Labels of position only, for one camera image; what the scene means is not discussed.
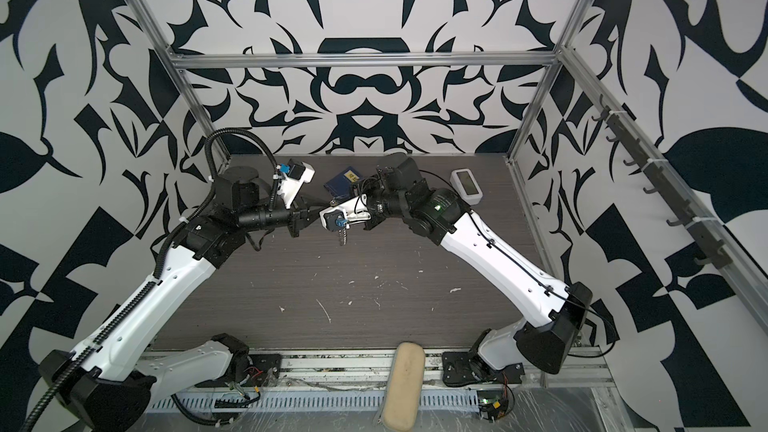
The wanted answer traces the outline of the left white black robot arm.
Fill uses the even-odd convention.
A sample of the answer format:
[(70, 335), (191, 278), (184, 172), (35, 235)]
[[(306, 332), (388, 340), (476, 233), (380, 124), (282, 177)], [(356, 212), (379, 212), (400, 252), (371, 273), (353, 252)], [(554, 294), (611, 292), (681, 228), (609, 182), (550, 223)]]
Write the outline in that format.
[(266, 198), (260, 198), (261, 183), (251, 168), (214, 175), (203, 203), (169, 233), (142, 284), (71, 351), (54, 350), (43, 359), (39, 372), (48, 388), (22, 430), (32, 430), (56, 401), (94, 431), (125, 431), (155, 401), (176, 398), (202, 382), (244, 380), (249, 348), (227, 333), (158, 362), (142, 355), (186, 299), (251, 233), (287, 228), (297, 236), (318, 219), (320, 203), (300, 194), (314, 175), (306, 162), (278, 164)]

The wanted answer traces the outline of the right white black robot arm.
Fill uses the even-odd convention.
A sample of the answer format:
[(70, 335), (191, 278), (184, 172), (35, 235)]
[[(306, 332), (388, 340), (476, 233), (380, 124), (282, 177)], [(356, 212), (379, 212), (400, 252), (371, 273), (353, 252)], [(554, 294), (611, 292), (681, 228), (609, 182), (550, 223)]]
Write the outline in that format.
[(494, 233), (458, 192), (430, 187), (403, 153), (380, 161), (351, 206), (367, 230), (401, 219), (414, 234), (472, 266), (514, 304), (521, 319), (480, 340), (476, 353), (484, 364), (501, 370), (526, 359), (546, 373), (559, 373), (592, 303), (585, 284), (567, 284), (537, 267)]

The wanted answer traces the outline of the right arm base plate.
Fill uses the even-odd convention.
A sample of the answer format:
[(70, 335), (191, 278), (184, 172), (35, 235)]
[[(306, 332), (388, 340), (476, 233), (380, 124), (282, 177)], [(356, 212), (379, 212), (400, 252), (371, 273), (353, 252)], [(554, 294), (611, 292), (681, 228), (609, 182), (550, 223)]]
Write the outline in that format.
[(514, 363), (503, 370), (495, 370), (475, 353), (443, 352), (442, 382), (447, 387), (466, 387), (475, 384), (521, 384), (525, 376), (522, 363)]

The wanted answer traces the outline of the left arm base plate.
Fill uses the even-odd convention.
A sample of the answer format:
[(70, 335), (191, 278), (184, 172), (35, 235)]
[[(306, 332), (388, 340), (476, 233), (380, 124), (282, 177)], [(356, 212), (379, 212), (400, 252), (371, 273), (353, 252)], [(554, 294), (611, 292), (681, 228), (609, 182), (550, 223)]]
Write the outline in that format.
[(282, 355), (256, 353), (234, 357), (222, 376), (196, 384), (197, 388), (215, 388), (238, 384), (243, 388), (261, 387), (280, 376)]

